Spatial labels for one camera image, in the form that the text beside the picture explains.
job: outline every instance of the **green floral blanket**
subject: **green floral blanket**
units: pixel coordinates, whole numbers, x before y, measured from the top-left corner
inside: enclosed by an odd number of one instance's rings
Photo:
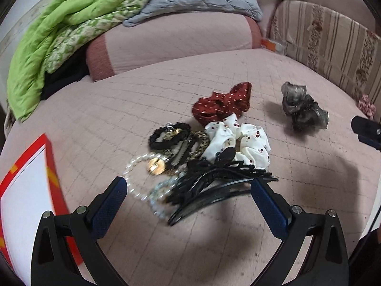
[[[53,73],[78,48],[128,19],[148,0],[53,0],[31,24],[13,55],[8,102],[17,119],[40,101],[45,72]]]

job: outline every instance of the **orange tag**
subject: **orange tag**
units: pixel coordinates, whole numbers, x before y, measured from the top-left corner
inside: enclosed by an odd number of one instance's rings
[[[9,171],[13,174],[17,171],[17,169],[18,169],[18,167],[16,166],[16,164],[14,164],[14,165],[12,165],[12,167]]]
[[[51,181],[53,183],[53,185],[56,186],[57,188],[60,188],[60,184],[58,183],[58,178],[56,177],[54,172],[52,170],[50,170],[49,167],[46,167],[46,171],[48,173],[49,181]]]
[[[275,43],[273,43],[273,42],[271,42],[269,40],[262,39],[261,45],[262,45],[262,47],[265,47],[265,48],[267,48],[270,51],[274,51],[274,52],[276,51],[276,45],[275,45]]]

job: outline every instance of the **blue gripper pad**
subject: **blue gripper pad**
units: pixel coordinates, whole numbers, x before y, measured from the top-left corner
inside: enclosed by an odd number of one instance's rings
[[[257,179],[251,182],[251,196],[272,234],[278,239],[285,240],[288,236],[287,219]]]
[[[359,139],[359,141],[361,143],[364,143],[366,145],[369,145],[369,146],[372,146],[374,147],[375,149],[381,151],[381,144],[376,142],[376,141],[373,141],[365,136],[362,136],[362,135],[358,135],[357,138]]]
[[[127,183],[123,177],[116,177],[105,192],[99,209],[91,218],[91,236],[93,240],[103,238],[127,195]]]

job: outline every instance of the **screw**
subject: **screw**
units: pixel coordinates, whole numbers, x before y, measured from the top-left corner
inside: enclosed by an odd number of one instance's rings
[[[48,218],[50,216],[50,211],[45,211],[45,212],[43,212],[43,214],[42,214],[42,217],[43,218]]]
[[[331,216],[331,217],[336,217],[337,214],[334,210],[328,210],[328,215]]]
[[[294,206],[292,207],[292,211],[293,211],[294,213],[296,213],[296,214],[300,214],[300,213],[302,212],[302,208],[301,208],[300,206],[298,206],[298,205],[294,205]]]
[[[77,210],[76,210],[76,212],[78,213],[78,214],[83,214],[84,212],[86,212],[86,207],[85,206],[79,206],[78,208],[77,208]]]

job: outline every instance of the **striped fabric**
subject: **striped fabric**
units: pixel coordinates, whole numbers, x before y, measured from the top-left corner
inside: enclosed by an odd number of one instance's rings
[[[286,55],[303,63],[355,100],[369,95],[381,122],[381,38],[326,7],[296,0],[276,10],[271,38],[286,43]]]

